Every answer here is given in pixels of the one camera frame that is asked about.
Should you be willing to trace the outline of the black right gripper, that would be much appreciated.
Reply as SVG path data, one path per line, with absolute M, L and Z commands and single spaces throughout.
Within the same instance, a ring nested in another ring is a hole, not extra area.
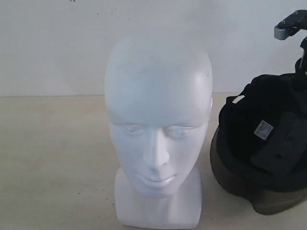
M 295 72 L 306 75 L 307 74 L 307 37 L 303 39 L 300 44 L 303 49 L 302 56 L 295 63 Z

